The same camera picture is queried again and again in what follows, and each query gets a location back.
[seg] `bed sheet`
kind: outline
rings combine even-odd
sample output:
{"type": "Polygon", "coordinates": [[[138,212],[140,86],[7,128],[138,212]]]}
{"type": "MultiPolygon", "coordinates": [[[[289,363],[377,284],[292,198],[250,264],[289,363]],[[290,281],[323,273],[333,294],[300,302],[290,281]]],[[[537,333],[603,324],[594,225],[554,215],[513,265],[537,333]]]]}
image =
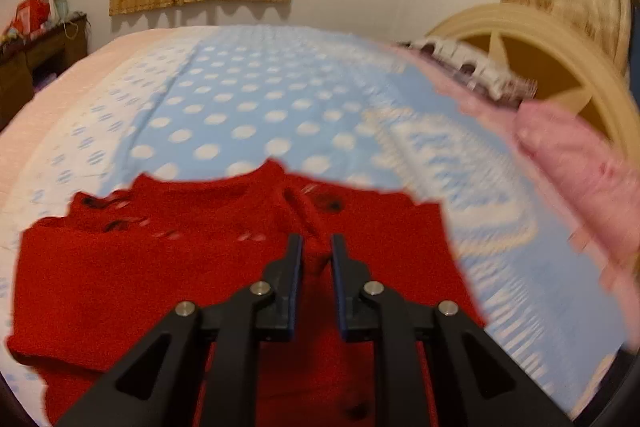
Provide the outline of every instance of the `bed sheet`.
{"type": "MultiPolygon", "coordinates": [[[[230,176],[277,156],[312,176],[442,201],[488,333],[575,413],[621,344],[637,345],[638,294],[624,276],[612,294],[599,288],[602,252],[572,249],[579,219],[519,156],[512,125],[512,112],[408,51],[311,28],[184,28],[105,78],[14,187],[0,233],[0,333],[20,230],[64,214],[77,190],[105,195],[142,171],[230,176]]],[[[44,423],[37,376],[5,352],[0,371],[44,423]]]]}
{"type": "Polygon", "coordinates": [[[144,52],[173,30],[157,29],[116,39],[85,60],[76,62],[47,86],[0,132],[0,208],[36,148],[60,118],[92,92],[108,74],[132,55],[144,52]]]}

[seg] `pillow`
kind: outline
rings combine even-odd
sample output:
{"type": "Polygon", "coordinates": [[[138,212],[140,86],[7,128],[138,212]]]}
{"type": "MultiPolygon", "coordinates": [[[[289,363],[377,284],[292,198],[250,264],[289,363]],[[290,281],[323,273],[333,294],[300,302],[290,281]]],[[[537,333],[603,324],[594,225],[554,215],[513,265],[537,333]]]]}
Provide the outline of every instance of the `pillow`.
{"type": "Polygon", "coordinates": [[[436,62],[455,81],[480,96],[507,107],[518,107],[532,99],[538,84],[498,64],[483,51],[464,42],[429,36],[412,41],[410,48],[425,60],[436,62]]]}

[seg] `folded cloth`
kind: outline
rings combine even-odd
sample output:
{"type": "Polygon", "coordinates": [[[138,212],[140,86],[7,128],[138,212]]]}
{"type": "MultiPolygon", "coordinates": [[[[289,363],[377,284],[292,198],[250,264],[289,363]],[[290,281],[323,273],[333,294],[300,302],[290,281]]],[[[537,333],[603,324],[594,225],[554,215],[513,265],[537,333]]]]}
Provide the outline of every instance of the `folded cloth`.
{"type": "Polygon", "coordinates": [[[640,172],[582,118],[525,102],[514,137],[622,266],[640,249],[640,172]]]}
{"type": "MultiPolygon", "coordinates": [[[[47,384],[52,422],[179,301],[228,299],[305,239],[296,338],[262,346],[259,426],[346,426],[372,403],[370,346],[335,328],[330,234],[406,299],[457,301],[482,324],[447,249],[440,208],[287,174],[268,160],[214,182],[146,174],[104,199],[76,194],[68,215],[24,232],[7,344],[47,384]]],[[[372,425],[368,419],[360,425],[372,425]]]]}

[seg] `black button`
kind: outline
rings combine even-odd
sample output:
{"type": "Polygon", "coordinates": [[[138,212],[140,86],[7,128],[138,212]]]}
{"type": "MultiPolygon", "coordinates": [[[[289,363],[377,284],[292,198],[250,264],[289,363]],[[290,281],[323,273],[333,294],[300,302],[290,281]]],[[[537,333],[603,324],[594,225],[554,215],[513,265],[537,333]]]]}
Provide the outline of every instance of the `black button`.
{"type": "Polygon", "coordinates": [[[364,420],[367,416],[369,416],[369,412],[371,407],[369,404],[364,401],[357,405],[353,405],[351,407],[347,407],[344,409],[344,415],[352,422],[357,422],[360,420],[364,420]]]}
{"type": "Polygon", "coordinates": [[[100,200],[91,198],[89,196],[82,199],[82,204],[84,204],[84,206],[88,206],[89,208],[102,208],[104,206],[100,200]]]}
{"type": "Polygon", "coordinates": [[[320,210],[331,214],[337,214],[344,209],[342,201],[332,194],[316,194],[313,196],[313,202],[320,210]]]}

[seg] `blue polka dot bedspread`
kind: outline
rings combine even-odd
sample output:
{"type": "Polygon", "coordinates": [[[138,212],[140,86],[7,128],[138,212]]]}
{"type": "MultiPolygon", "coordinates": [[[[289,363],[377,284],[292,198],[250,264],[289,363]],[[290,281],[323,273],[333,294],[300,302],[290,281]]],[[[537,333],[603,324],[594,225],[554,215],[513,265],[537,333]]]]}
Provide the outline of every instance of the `blue polka dot bedspread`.
{"type": "MultiPolygon", "coordinates": [[[[183,28],[70,108],[2,211],[2,337],[20,231],[65,214],[75,192],[104,196],[143,171],[233,176],[268,156],[310,176],[440,200],[488,333],[567,412],[625,342],[619,304],[501,137],[390,48],[284,26],[183,28]]],[[[37,375],[4,346],[0,371],[46,425],[37,375]]]]}

